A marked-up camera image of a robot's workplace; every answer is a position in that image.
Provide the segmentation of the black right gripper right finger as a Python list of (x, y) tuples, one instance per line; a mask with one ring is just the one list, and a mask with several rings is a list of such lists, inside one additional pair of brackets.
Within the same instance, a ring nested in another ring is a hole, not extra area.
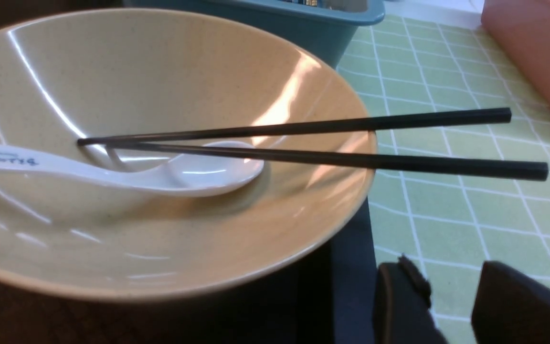
[(550, 344), (550, 288), (485, 261), (471, 315), (478, 344)]

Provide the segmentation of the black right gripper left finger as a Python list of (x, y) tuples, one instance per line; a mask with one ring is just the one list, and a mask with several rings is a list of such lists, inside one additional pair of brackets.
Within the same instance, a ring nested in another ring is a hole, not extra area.
[(445, 344), (430, 313), (432, 287), (405, 255), (376, 272), (373, 332), (376, 344)]

